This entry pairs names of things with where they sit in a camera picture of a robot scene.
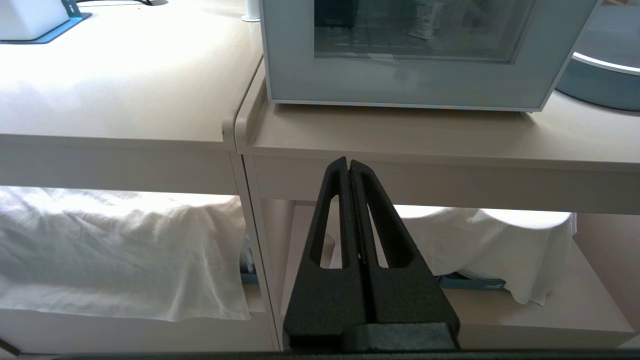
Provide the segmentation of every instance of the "glass door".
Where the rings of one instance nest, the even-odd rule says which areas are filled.
[[[598,0],[263,0],[273,102],[539,111]]]

